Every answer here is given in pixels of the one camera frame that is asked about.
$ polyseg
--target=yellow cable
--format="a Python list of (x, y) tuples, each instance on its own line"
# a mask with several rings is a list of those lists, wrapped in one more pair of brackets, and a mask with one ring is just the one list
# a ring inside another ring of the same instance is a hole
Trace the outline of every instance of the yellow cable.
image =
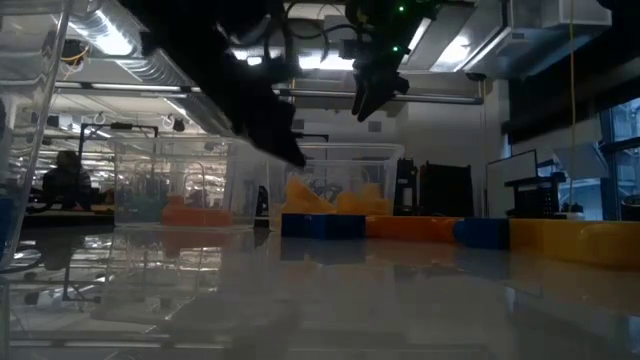
[(84, 48), (84, 51), (82, 51), (80, 54), (76, 55), (76, 56), (72, 56), (70, 58), (61, 58), (62, 61), (74, 61), (74, 60), (78, 60), (81, 57), (83, 57), (87, 51), (89, 51), (89, 46), (87, 46), (86, 48)]
[(570, 72), (571, 72), (571, 153), (569, 160), (569, 212), (571, 212), (571, 206), (573, 205), (573, 175), (574, 175), (574, 163), (575, 163), (575, 147), (576, 147), (576, 69), (575, 69), (575, 49), (574, 49), (574, 33), (573, 33), (573, 9), (574, 0), (569, 2), (569, 48), (570, 48)]

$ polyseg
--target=ceiling duct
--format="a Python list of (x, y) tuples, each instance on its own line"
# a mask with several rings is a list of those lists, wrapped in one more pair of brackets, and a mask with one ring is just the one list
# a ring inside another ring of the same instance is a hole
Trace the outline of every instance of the ceiling duct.
[[(117, 1), (104, 1), (100, 9), (86, 16), (72, 16), (69, 26), (106, 55), (123, 56), (116, 63), (145, 85), (195, 85), (160, 51), (139, 59), (142, 48), (139, 33), (143, 27)], [(224, 115), (210, 99), (187, 95), (167, 101), (182, 115), (193, 117), (204, 131), (228, 132)]]
[[(597, 0), (573, 2), (573, 44), (578, 49), (608, 29), (612, 18)], [(503, 79), (535, 75), (568, 55), (571, 3), (481, 1), (431, 70), (463, 70)]]

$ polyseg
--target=blue object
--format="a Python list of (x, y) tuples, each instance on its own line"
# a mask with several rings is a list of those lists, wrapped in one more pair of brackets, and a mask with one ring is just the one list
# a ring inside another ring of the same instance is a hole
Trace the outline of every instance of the blue object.
[(310, 239), (364, 239), (364, 215), (282, 214), (282, 236)]
[(458, 243), (474, 249), (509, 250), (509, 220), (465, 218), (453, 228)]

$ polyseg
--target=orange block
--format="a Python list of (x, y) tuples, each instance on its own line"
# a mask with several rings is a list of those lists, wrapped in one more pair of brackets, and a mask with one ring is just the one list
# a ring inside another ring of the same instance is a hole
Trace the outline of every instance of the orange block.
[(460, 218), (426, 216), (368, 216), (367, 237), (389, 240), (453, 243)]
[(231, 226), (231, 214), (224, 210), (190, 208), (184, 204), (182, 196), (170, 196), (169, 203), (162, 210), (162, 225), (218, 227)]

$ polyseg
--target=white board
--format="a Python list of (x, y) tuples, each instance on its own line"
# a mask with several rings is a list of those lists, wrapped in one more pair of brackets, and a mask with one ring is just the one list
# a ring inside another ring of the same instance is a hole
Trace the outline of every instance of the white board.
[(527, 151), (507, 159), (487, 164), (487, 208), (490, 218), (506, 218), (513, 209), (513, 188), (504, 186), (507, 181), (538, 176), (536, 151)]

